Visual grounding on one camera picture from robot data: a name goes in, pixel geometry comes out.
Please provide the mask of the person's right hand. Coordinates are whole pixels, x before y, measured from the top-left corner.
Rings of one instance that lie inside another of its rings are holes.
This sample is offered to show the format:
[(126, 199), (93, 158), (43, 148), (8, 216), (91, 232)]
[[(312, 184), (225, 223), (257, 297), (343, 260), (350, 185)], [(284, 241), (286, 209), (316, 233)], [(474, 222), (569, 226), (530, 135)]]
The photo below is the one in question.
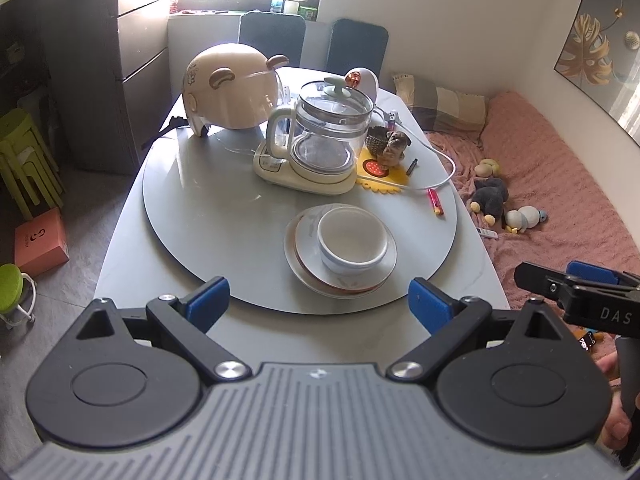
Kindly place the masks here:
[(598, 359), (597, 366), (608, 380), (613, 395), (608, 418), (600, 433), (600, 441), (612, 452), (617, 452), (627, 445), (632, 429), (632, 422), (626, 414), (620, 398), (620, 384), (625, 385), (626, 380), (632, 376), (639, 378), (639, 370), (635, 370), (632, 376), (620, 378), (620, 363), (616, 351)]

